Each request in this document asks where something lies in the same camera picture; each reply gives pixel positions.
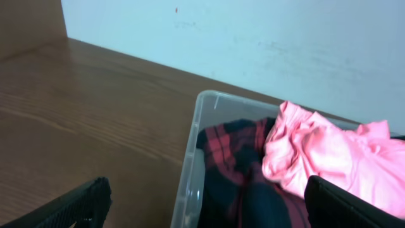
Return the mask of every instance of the folded clothes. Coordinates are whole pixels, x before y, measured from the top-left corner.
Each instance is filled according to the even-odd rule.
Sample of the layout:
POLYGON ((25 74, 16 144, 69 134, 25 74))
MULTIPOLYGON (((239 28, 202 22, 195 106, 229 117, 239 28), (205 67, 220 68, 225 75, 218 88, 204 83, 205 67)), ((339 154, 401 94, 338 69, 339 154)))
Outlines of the folded clothes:
POLYGON ((319 175, 405 218, 405 142, 390 139, 386 121, 341 130, 317 112, 284 102, 266 139, 262 171, 301 198, 309 176, 319 175))
POLYGON ((263 177, 263 146, 274 123, 238 120, 200 132, 206 174, 198 227, 310 227, 304 200, 263 177))

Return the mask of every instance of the plastic bin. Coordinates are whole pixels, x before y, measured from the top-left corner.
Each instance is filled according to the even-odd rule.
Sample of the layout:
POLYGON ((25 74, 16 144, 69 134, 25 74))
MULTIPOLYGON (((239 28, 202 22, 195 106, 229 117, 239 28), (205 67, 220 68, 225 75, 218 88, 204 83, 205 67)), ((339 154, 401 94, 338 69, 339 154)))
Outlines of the plastic bin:
MULTIPOLYGON (((240 118, 259 120, 264 117, 276 117, 277 114, 278 106, 274 104, 266 104, 218 91, 203 91, 198 95, 178 185, 171 228, 197 227, 203 202, 205 176, 203 152, 196 149, 198 133, 206 127, 223 122, 240 118)), ((355 129, 357 127, 353 123, 329 120, 341 129, 355 129)))

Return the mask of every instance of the light blue wall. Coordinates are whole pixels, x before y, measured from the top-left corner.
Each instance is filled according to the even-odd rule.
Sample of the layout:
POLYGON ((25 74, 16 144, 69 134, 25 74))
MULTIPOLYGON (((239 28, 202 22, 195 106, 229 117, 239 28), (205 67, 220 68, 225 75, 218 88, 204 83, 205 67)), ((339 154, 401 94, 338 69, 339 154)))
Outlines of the light blue wall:
POLYGON ((71 38, 405 133, 403 0, 62 4, 71 38))

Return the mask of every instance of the pink cloth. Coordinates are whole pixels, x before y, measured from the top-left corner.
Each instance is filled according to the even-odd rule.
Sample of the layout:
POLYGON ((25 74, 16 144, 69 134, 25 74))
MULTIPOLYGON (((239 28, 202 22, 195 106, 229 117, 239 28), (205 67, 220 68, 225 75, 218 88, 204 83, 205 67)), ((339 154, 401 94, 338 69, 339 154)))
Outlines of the pink cloth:
POLYGON ((319 113, 288 101, 265 143, 264 176, 304 197, 310 175, 405 218, 405 142, 390 139, 387 121, 341 130, 319 113))

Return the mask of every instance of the wooden table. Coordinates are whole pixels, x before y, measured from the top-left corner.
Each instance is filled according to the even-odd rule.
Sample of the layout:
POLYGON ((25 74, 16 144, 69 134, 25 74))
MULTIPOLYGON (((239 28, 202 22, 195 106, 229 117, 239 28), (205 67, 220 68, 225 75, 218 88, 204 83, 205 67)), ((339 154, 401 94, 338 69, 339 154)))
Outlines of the wooden table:
POLYGON ((206 89, 280 103, 72 39, 0 62, 0 224, 106 176, 105 227, 169 227, 206 89))

